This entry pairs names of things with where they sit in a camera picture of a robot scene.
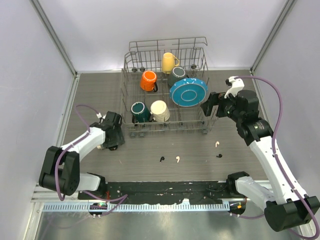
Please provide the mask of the black earbud charging case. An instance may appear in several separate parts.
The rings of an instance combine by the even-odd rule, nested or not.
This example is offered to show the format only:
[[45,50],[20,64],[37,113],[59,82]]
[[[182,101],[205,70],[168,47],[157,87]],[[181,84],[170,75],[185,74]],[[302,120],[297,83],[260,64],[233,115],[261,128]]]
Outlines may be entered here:
[[115,151],[115,150],[118,149],[118,146],[116,145],[116,146],[113,146],[113,147],[109,147],[108,149],[109,149],[110,151]]

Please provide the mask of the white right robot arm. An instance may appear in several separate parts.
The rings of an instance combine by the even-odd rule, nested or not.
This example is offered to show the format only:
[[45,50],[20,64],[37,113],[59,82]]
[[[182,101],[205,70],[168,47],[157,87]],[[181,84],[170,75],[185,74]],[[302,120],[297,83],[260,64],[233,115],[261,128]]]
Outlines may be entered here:
[[211,92],[201,108],[209,116],[214,106],[218,118],[228,117],[235,122],[239,136],[259,160],[272,187],[266,189],[241,171],[228,175],[226,193],[233,198],[239,195],[249,198],[276,232],[308,224],[320,208],[320,201],[316,196],[308,196],[288,168],[273,141],[270,124],[259,116],[256,93],[252,90],[241,90],[236,95]]

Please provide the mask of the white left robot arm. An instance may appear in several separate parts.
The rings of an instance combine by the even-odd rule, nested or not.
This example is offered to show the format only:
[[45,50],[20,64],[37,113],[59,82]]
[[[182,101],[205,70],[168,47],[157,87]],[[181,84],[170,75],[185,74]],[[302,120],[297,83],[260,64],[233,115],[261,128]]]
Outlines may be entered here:
[[106,178],[95,173],[81,173],[80,162],[96,147],[114,151],[125,143],[123,118],[112,111],[97,116],[99,121],[88,125],[81,136],[63,146],[51,146],[45,153],[38,184],[57,192],[62,201],[75,192],[89,192],[97,200],[107,193]]

